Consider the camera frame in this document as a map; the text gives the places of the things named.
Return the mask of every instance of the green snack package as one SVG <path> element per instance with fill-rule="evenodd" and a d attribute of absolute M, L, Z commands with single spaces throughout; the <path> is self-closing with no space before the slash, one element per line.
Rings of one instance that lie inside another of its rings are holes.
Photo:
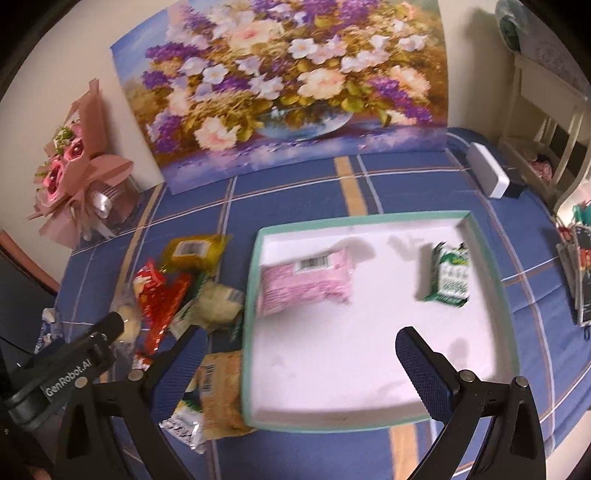
<path fill-rule="evenodd" d="M 441 242 L 433 249 L 431 293 L 425 301 L 435 300 L 461 307 L 468 301 L 468 250 L 461 244 L 451 248 Z"/>

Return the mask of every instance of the white tray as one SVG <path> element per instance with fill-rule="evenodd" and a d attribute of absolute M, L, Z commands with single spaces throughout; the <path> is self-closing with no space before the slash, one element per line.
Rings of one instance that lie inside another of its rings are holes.
<path fill-rule="evenodd" d="M 445 241 L 470 251 L 470 299 L 423 302 L 431 252 Z M 260 267 L 347 245 L 356 260 L 351 305 L 325 301 L 256 317 Z M 375 429 L 428 418 L 396 357 L 414 326 L 457 369 L 482 380 L 518 375 L 511 313 L 486 240 L 470 212 L 412 212 L 292 223 L 259 231 L 243 338 L 246 423 L 287 432 Z"/>

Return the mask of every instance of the white power bank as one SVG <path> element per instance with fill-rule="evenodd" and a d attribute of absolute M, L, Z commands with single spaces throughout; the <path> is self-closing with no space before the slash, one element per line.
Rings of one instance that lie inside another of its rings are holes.
<path fill-rule="evenodd" d="M 488 148 L 473 142 L 468 148 L 466 159 L 483 193 L 488 198 L 500 199 L 509 186 L 509 177 Z"/>

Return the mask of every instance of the yellow snack package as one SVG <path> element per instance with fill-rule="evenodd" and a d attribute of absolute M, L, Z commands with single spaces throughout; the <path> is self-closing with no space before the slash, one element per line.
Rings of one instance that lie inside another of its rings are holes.
<path fill-rule="evenodd" d="M 242 351 L 210 353 L 197 370 L 203 434 L 207 440 L 238 437 L 255 431 L 242 418 L 241 371 Z"/>
<path fill-rule="evenodd" d="M 184 236 L 171 240 L 162 254 L 160 271 L 205 270 L 214 274 L 230 235 Z"/>

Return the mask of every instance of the blue gripper pad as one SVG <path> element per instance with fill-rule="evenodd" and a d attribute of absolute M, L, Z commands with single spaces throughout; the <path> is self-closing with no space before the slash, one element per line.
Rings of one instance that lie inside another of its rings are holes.
<path fill-rule="evenodd" d="M 433 420 L 447 424 L 453 414 L 453 382 L 449 385 L 439 374 L 433 362 L 438 364 L 443 359 L 452 371 L 455 369 L 447 359 L 433 352 L 422 337 L 412 327 L 400 330 L 396 336 L 396 356 L 404 367 L 408 377 L 417 390 L 421 401 Z"/>
<path fill-rule="evenodd" d="M 189 382 L 207 354 L 207 333 L 202 328 L 195 329 L 192 335 L 187 331 L 175 347 L 163 355 L 172 353 L 175 349 L 181 350 L 152 390 L 150 415 L 156 422 L 170 418 L 183 397 Z"/>

